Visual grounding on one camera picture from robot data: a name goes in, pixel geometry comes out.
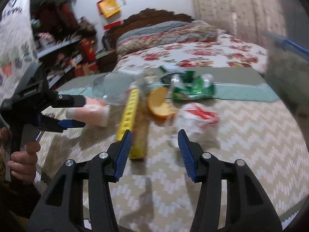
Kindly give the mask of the person's left hand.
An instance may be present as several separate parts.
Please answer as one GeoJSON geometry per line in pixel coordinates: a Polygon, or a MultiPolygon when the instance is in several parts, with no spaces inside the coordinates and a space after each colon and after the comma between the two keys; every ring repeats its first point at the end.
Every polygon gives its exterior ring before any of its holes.
{"type": "Polygon", "coordinates": [[[38,161],[37,153],[41,146],[37,141],[31,141],[25,145],[24,151],[17,151],[11,155],[7,162],[12,172],[12,176],[21,180],[24,184],[34,182],[36,177],[36,163],[38,161]]]}

